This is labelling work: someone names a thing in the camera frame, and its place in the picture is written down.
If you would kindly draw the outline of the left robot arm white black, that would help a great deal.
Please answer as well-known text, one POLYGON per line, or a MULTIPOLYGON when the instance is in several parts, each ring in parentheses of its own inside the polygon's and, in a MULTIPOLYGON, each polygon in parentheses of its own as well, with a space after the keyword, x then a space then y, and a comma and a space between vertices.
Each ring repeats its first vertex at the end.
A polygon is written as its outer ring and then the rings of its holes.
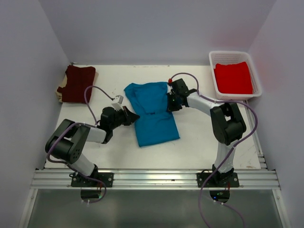
POLYGON ((68 119, 62 121, 46 143, 47 160, 62 163, 74 171, 71 174, 73 187, 111 187, 113 174, 101 174, 98 166, 83 154, 86 142, 106 144, 117 127, 130 126, 140 119, 126 106, 102 110, 97 126, 77 123, 68 119))

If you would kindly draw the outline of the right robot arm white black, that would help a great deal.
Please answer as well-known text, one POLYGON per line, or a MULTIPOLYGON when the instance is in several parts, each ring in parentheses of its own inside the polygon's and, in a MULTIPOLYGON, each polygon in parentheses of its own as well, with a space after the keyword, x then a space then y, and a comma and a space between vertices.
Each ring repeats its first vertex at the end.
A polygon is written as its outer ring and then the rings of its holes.
POLYGON ((236 103, 217 103, 210 98, 202 98, 197 89, 189 90, 183 79, 169 79, 167 111, 175 112, 189 107, 207 114, 211 118, 212 131, 218 141, 217 157, 212 172, 197 173, 199 187, 209 188, 239 187, 238 175, 234 172, 233 160, 237 143, 247 127, 236 103))

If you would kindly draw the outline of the blue t shirt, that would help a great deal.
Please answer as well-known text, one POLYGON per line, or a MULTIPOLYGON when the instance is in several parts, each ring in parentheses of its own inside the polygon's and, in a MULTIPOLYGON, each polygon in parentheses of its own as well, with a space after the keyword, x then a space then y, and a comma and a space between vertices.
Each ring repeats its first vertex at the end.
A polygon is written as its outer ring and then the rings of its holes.
POLYGON ((180 138, 171 112, 167 112, 167 83, 129 84, 125 89, 133 110, 140 116, 135 121, 139 147, 174 141, 180 138))

